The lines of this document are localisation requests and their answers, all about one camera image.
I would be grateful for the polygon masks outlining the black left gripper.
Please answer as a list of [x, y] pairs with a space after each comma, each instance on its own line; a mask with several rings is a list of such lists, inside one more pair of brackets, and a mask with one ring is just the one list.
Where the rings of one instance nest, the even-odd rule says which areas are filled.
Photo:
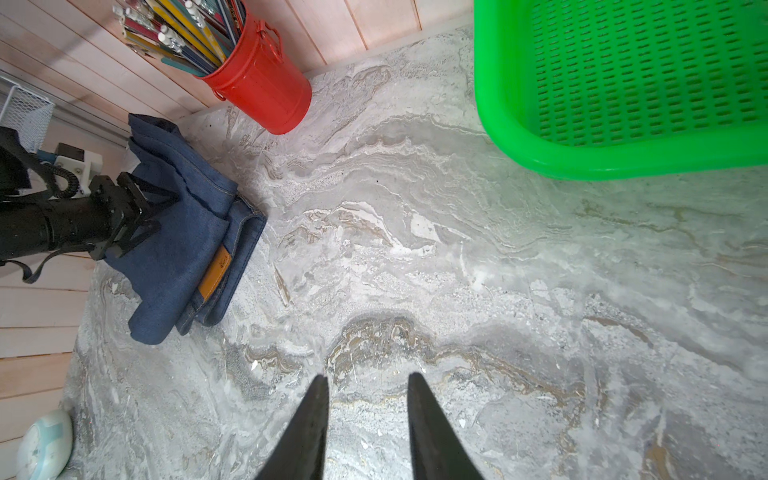
[[41, 253], [122, 257], [161, 229], [159, 215], [179, 201], [171, 190], [123, 172], [95, 176], [90, 194], [1, 203], [1, 260]]

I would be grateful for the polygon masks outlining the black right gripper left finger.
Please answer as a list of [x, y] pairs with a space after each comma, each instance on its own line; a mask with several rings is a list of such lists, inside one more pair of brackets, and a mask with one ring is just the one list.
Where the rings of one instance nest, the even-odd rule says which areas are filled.
[[322, 479], [328, 420], [328, 379], [317, 375], [256, 479]]

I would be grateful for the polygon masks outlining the dark blue denim trousers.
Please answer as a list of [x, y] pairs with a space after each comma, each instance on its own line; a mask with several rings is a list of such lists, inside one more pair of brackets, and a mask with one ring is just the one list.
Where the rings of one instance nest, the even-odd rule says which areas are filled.
[[158, 232], [106, 262], [141, 300], [128, 322], [131, 337], [157, 345], [172, 330], [185, 335], [195, 322], [221, 322], [267, 218], [176, 124], [132, 114], [129, 125], [129, 148], [138, 159], [133, 175], [177, 193], [178, 200], [158, 215]]

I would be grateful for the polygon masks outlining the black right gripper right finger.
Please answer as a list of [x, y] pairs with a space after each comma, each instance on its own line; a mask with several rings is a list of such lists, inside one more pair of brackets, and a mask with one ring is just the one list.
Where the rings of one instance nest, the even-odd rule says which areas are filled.
[[408, 377], [407, 411], [414, 479], [482, 479], [424, 376], [417, 372]]

